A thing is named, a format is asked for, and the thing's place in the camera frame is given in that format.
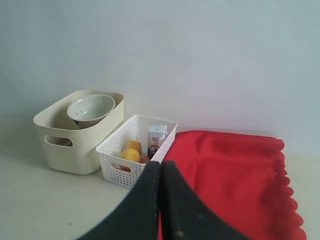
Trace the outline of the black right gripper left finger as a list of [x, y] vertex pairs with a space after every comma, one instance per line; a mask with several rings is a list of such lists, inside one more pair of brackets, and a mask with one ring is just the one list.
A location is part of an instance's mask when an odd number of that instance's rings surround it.
[[80, 240], [156, 240], [161, 165], [148, 162], [121, 203]]

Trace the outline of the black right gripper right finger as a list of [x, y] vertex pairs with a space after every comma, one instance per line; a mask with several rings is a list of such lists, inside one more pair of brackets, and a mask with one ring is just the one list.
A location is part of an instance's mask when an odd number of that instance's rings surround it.
[[248, 239], [203, 203], [173, 161], [161, 164], [158, 195], [164, 240]]

